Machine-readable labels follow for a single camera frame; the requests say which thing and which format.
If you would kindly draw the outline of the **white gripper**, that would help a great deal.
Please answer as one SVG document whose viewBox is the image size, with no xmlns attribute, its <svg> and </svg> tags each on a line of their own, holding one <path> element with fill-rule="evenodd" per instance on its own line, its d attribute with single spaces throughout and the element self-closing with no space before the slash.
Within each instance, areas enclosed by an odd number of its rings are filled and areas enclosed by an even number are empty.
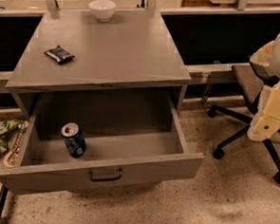
<svg viewBox="0 0 280 224">
<path fill-rule="evenodd" d="M 264 67 L 269 75 L 280 79 L 280 43 L 269 41 L 251 56 L 250 62 Z M 280 129 L 280 82 L 263 86 L 257 109 L 247 136 L 251 140 L 262 141 Z"/>
</svg>

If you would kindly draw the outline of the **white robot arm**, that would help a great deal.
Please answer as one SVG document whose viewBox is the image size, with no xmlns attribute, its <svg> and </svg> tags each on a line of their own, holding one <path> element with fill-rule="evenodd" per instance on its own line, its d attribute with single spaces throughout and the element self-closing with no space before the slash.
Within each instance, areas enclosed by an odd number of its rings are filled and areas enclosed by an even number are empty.
<svg viewBox="0 0 280 224">
<path fill-rule="evenodd" d="M 264 85 L 258 101 L 258 111 L 253 116 L 247 136 L 251 140 L 269 139 L 280 129 L 280 33 L 275 40 L 259 48 L 250 58 L 271 76 L 279 78 L 274 86 Z"/>
</svg>

